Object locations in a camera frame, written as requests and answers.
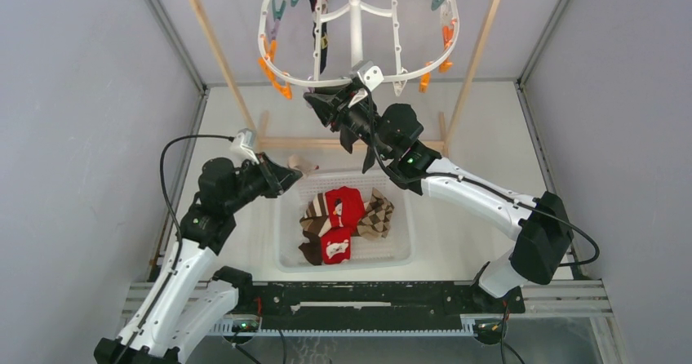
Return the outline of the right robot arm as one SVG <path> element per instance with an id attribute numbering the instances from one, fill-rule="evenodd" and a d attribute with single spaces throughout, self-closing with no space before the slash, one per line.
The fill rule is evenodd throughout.
<path id="1" fill-rule="evenodd" d="M 380 113 L 359 82 L 318 88 L 303 98 L 320 123 L 339 134 L 345 150 L 351 152 L 358 140 L 366 145 L 365 171 L 378 164 L 400 189 L 461 206 L 514 242 L 475 277 L 477 309 L 494 311 L 510 290 L 527 282 L 547 285 L 562 267 L 575 229 L 555 193 L 514 193 L 465 171 L 420 140 L 424 127 L 409 104 L 391 104 Z"/>

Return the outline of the argyle brown sock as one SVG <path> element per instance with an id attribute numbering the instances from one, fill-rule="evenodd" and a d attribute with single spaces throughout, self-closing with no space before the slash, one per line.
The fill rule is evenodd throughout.
<path id="1" fill-rule="evenodd" d="M 357 234 L 366 240 L 385 239 L 391 228 L 395 206 L 378 189 L 372 189 L 365 214 L 357 223 Z"/>

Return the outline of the brown white wavy sock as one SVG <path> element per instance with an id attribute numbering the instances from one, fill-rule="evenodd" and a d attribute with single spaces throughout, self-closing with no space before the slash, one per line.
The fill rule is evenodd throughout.
<path id="1" fill-rule="evenodd" d="M 299 224 L 302 234 L 310 242 L 319 241 L 331 229 L 330 212 L 324 193 L 318 193 L 308 204 Z"/>

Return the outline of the beige sock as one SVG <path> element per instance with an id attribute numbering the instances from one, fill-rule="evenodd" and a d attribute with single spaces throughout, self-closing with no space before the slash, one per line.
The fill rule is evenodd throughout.
<path id="1" fill-rule="evenodd" d="M 303 177 L 309 177 L 319 170 L 319 166 L 298 154 L 292 154 L 287 160 L 290 169 L 299 171 Z"/>

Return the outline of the brown striped sock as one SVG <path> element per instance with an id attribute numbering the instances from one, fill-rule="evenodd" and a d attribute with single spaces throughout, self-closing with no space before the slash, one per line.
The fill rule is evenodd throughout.
<path id="1" fill-rule="evenodd" d="M 311 265 L 322 265 L 322 244 L 320 237 L 315 233 L 310 233 L 305 230 L 302 234 L 304 236 L 304 241 L 299 245 L 299 250 L 303 257 Z"/>

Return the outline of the red sock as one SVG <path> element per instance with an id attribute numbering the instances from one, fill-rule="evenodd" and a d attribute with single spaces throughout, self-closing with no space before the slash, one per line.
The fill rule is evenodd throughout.
<path id="1" fill-rule="evenodd" d="M 355 229 L 365 215 L 365 204 L 358 189 L 341 187 L 325 193 L 327 215 L 332 228 Z"/>
<path id="2" fill-rule="evenodd" d="M 340 227 L 328 230 L 320 239 L 322 263 L 342 264 L 351 259 L 352 230 Z"/>

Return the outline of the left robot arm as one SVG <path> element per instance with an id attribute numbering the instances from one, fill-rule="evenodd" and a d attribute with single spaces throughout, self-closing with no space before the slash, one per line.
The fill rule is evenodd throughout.
<path id="1" fill-rule="evenodd" d="M 258 197 L 277 198 L 303 176 L 257 153 L 235 166 L 214 158 L 202 166 L 198 191 L 161 273 L 131 320 L 113 339 L 95 347 L 98 363 L 185 363 L 211 328 L 231 310 L 243 313 L 255 302 L 252 276 L 223 267 L 202 298 L 189 303 L 236 227 L 234 215 Z"/>

